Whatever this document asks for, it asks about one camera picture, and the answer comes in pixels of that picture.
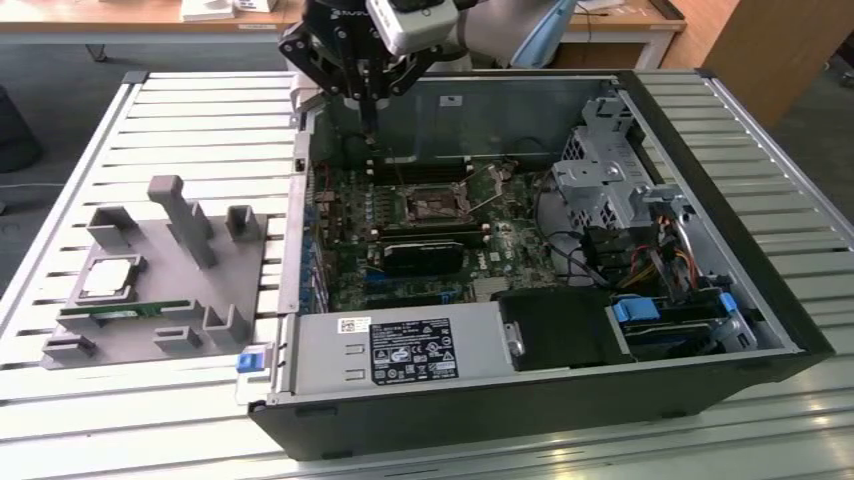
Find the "black cable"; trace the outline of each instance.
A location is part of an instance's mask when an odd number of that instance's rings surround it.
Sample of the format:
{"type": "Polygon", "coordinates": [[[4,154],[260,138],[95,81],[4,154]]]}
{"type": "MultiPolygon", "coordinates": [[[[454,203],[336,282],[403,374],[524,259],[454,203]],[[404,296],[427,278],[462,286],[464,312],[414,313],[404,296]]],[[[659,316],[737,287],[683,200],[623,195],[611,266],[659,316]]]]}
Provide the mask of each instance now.
{"type": "Polygon", "coordinates": [[[551,238],[555,235],[566,235],[567,237],[570,237],[574,240],[580,240],[583,235],[578,232],[572,232],[570,230],[555,230],[554,232],[551,232],[548,235],[546,235],[546,238],[551,238]]]}
{"type": "MultiPolygon", "coordinates": [[[[582,247],[576,247],[572,250],[570,250],[570,258],[574,258],[572,255],[575,255],[575,252],[579,252],[582,250],[582,247]]],[[[576,276],[572,274],[572,262],[567,261],[566,262],[566,284],[571,285],[572,283],[572,277],[576,276]]],[[[590,278],[590,275],[578,275],[579,277],[583,278],[590,278]]]]}
{"type": "Polygon", "coordinates": [[[536,197],[534,199],[534,228],[536,230],[536,234],[539,235],[539,237],[546,241],[546,243],[548,244],[548,247],[551,248],[551,250],[560,255],[563,258],[567,259],[567,262],[571,262],[572,264],[575,264],[578,266],[578,268],[580,268],[584,273],[587,273],[587,275],[590,276],[590,278],[592,279],[592,281],[596,283],[596,285],[599,285],[602,288],[607,288],[607,289],[614,289],[614,286],[608,283],[608,281],[602,277],[602,275],[599,275],[599,273],[590,268],[590,266],[583,263],[580,260],[572,258],[570,256],[568,253],[566,253],[563,250],[560,250],[560,248],[558,248],[555,246],[554,243],[551,243],[551,235],[547,237],[543,234],[543,229],[540,228],[539,225],[539,204],[540,204],[540,198],[543,196],[543,190],[546,190],[546,179],[548,178],[548,175],[551,175],[551,169],[546,170],[546,173],[543,174],[542,178],[540,178],[540,183],[539,183],[539,187],[536,189],[536,197]]]}

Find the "black side panel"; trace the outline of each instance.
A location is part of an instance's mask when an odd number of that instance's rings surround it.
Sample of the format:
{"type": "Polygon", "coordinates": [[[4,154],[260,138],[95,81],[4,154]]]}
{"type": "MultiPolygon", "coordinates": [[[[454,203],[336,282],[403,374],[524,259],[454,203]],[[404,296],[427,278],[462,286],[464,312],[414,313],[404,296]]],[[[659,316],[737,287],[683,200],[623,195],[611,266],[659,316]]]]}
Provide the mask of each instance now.
{"type": "Polygon", "coordinates": [[[747,231],[747,227],[741,222],[691,149],[655,103],[653,95],[633,71],[622,71],[618,77],[621,86],[629,93],[641,115],[650,125],[653,130],[650,133],[661,141],[675,169],[685,178],[706,210],[709,219],[733,249],[735,258],[745,267],[759,294],[783,324],[793,341],[810,354],[819,355],[821,358],[829,357],[833,355],[834,350],[827,339],[791,293],[789,285],[786,285],[777,273],[753,235],[747,231]]]}
{"type": "MultiPolygon", "coordinates": [[[[291,458],[331,459],[694,415],[814,363],[793,355],[303,406],[254,405],[250,417],[291,458]]],[[[432,383],[439,388],[443,382],[432,383]]]]}

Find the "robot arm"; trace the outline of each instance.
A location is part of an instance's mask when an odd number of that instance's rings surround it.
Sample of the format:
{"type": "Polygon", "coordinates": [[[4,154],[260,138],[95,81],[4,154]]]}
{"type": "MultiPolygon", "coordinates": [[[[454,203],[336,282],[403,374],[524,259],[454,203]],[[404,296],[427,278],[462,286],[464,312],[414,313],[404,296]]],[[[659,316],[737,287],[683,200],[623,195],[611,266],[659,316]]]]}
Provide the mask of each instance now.
{"type": "Polygon", "coordinates": [[[376,102],[403,95],[446,45],[539,68],[560,41],[576,0],[306,0],[279,50],[323,91],[359,106],[367,138],[376,102]]]}

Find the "yellow wire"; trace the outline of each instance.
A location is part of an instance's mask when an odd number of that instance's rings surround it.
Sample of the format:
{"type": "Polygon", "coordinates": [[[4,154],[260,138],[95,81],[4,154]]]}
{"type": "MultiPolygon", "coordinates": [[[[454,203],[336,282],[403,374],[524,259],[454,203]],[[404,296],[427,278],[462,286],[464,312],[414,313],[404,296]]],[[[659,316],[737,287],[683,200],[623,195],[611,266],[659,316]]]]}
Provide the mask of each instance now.
{"type": "Polygon", "coordinates": [[[650,265],[649,267],[646,267],[643,270],[641,270],[638,272],[638,274],[631,277],[630,279],[627,279],[621,285],[619,288],[626,288],[627,286],[630,286],[631,284],[639,282],[641,280],[645,280],[651,274],[653,272],[655,272],[655,265],[650,265]]]}

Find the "motherboard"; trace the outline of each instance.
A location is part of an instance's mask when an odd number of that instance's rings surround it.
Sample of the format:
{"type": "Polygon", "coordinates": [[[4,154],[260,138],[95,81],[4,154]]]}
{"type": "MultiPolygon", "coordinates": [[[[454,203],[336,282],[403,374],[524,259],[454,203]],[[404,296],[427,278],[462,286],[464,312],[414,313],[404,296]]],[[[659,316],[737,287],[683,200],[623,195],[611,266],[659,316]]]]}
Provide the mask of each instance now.
{"type": "Polygon", "coordinates": [[[532,218],[542,172],[507,159],[316,169],[330,310],[488,301],[552,285],[532,218]]]}

